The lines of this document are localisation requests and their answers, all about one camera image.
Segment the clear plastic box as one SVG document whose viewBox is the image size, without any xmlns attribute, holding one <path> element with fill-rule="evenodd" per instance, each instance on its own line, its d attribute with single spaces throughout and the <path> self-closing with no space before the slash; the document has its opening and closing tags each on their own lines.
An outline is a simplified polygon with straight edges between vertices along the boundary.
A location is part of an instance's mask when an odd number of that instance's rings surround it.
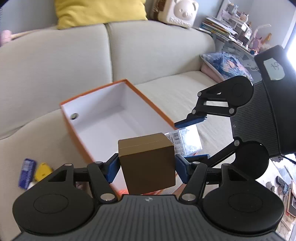
<svg viewBox="0 0 296 241">
<path fill-rule="evenodd" d="M 175 154 L 194 156 L 203 149 L 197 125 L 191 125 L 172 132 L 165 136 L 173 143 Z"/>
</svg>

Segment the brown cardboard cube box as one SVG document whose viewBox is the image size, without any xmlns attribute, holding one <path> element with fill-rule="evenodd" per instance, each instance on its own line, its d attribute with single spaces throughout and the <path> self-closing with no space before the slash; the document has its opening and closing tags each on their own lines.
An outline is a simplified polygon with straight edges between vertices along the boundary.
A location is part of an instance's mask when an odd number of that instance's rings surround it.
<svg viewBox="0 0 296 241">
<path fill-rule="evenodd" d="M 175 149 L 163 133 L 119 140 L 118 156 L 130 195 L 175 186 Z"/>
</svg>

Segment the yellow tape measure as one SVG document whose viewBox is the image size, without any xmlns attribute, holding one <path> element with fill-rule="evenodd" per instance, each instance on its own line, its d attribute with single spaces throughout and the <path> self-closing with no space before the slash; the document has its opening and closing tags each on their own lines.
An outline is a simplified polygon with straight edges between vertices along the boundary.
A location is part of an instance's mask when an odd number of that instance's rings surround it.
<svg viewBox="0 0 296 241">
<path fill-rule="evenodd" d="M 53 172 L 53 169 L 47 163 L 41 163 L 34 175 L 35 181 L 39 182 Z"/>
</svg>

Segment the dark blue small box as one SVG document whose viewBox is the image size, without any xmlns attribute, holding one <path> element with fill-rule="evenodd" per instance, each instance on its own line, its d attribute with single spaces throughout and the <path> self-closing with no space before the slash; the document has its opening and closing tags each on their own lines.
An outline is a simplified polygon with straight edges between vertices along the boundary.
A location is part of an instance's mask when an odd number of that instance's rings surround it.
<svg viewBox="0 0 296 241">
<path fill-rule="evenodd" d="M 18 186 L 20 188 L 27 190 L 29 184 L 33 181 L 36 164 L 35 160 L 24 159 L 18 180 Z"/>
</svg>

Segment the blue anime print cushion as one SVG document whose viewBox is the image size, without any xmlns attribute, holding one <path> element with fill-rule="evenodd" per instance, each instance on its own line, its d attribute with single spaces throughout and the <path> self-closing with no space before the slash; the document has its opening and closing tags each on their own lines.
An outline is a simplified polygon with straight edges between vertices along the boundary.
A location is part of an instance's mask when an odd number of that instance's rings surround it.
<svg viewBox="0 0 296 241">
<path fill-rule="evenodd" d="M 235 76 L 244 76 L 251 82 L 253 78 L 249 71 L 241 64 L 236 55 L 226 52 L 216 52 L 200 55 L 203 61 L 201 72 L 220 83 Z"/>
</svg>

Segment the orange white storage box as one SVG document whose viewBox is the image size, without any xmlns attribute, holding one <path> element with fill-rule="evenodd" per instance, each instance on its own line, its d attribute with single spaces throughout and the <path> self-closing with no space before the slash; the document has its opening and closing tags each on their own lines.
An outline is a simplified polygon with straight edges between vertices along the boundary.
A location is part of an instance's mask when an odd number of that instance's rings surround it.
<svg viewBox="0 0 296 241">
<path fill-rule="evenodd" d="M 169 133 L 173 121 L 128 80 L 110 83 L 60 104 L 65 125 L 88 162 L 106 162 L 118 140 Z"/>
</svg>

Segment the cluttered white shelf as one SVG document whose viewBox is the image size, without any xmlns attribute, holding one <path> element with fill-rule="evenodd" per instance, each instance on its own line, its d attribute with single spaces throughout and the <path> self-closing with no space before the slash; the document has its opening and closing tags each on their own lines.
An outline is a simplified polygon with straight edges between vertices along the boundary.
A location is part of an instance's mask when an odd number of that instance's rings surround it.
<svg viewBox="0 0 296 241">
<path fill-rule="evenodd" d="M 222 1 L 216 16 L 208 16 L 201 28 L 220 41 L 233 40 L 262 52 L 282 44 L 279 1 Z"/>
</svg>

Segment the cream bear plush box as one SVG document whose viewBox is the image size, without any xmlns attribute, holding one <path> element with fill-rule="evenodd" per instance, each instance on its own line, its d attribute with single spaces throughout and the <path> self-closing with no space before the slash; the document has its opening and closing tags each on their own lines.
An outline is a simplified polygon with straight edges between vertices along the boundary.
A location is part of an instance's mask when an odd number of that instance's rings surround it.
<svg viewBox="0 0 296 241">
<path fill-rule="evenodd" d="M 191 28 L 198 9 L 198 2 L 193 0 L 154 1 L 151 19 L 168 25 Z"/>
</svg>

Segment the yellow pillow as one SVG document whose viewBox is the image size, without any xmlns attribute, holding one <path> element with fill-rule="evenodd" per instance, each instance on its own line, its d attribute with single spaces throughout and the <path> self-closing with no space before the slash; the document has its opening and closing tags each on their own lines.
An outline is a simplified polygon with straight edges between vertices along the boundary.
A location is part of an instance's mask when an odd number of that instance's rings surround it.
<svg viewBox="0 0 296 241">
<path fill-rule="evenodd" d="M 54 1 L 57 28 L 146 20 L 145 1 Z"/>
</svg>

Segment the pink toy mallet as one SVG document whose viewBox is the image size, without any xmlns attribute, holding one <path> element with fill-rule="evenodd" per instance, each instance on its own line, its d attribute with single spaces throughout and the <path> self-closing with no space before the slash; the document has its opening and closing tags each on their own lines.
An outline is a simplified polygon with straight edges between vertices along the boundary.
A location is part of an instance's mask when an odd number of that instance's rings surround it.
<svg viewBox="0 0 296 241">
<path fill-rule="evenodd" d="M 25 36 L 29 34 L 30 31 L 22 32 L 22 33 L 17 33 L 13 34 L 10 30 L 4 30 L 1 32 L 1 46 L 4 44 L 10 42 L 11 40 L 17 39 L 19 37 Z"/>
</svg>

